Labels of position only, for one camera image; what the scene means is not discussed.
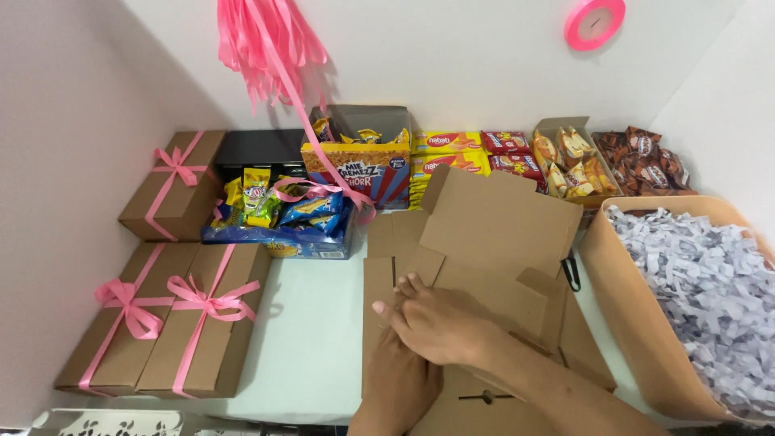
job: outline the shredded paper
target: shredded paper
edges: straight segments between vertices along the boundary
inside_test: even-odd
[[[772,420],[775,272],[746,228],[661,208],[606,213],[713,397],[737,417]]]

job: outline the white wall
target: white wall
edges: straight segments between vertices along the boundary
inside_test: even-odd
[[[198,111],[218,114],[211,123],[270,127],[273,111],[253,118],[241,75],[218,62],[214,0],[122,1],[207,95],[198,106],[212,106]],[[598,128],[647,126],[741,2],[627,0],[620,33],[581,54],[562,37],[576,0],[297,0],[329,51],[332,100],[405,104],[427,130],[529,129],[584,114]],[[169,93],[170,78],[144,67],[134,35],[115,38],[164,106],[189,107]],[[187,111],[173,114],[178,124]],[[299,125],[288,111],[274,123]]]
[[[83,405],[52,381],[137,244],[115,218],[173,132],[88,3],[0,14],[0,427]]]
[[[775,244],[775,3],[746,0],[654,120],[692,187],[732,202]]]

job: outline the hanging pink ribbon strands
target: hanging pink ribbon strands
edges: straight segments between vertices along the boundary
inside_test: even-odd
[[[359,211],[370,212],[360,222],[367,223],[376,215],[374,202],[353,191],[323,153],[304,109],[300,68],[308,62],[322,65],[326,49],[301,16],[293,0],[219,0],[218,59],[233,71],[241,72],[248,96],[256,112],[257,98],[293,106],[307,133],[312,149],[336,184],[350,197]],[[326,101],[320,92],[320,107],[325,113]]]

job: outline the white table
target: white table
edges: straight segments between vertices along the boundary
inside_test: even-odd
[[[286,424],[347,424],[360,404],[366,246],[365,228],[357,228],[347,261],[274,261],[236,398],[138,396],[95,399],[92,406],[183,410]],[[703,424],[663,417],[646,405],[576,258],[581,291],[574,295],[618,384],[616,396],[665,428]]]

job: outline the blue snack box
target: blue snack box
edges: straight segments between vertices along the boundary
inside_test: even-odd
[[[267,229],[229,226],[222,229],[202,228],[201,242],[203,244],[262,243],[273,258],[346,260],[350,258],[356,215],[354,205],[348,200],[342,211],[342,219],[339,220],[339,225],[334,228],[330,237],[314,227],[293,230],[291,227]]]

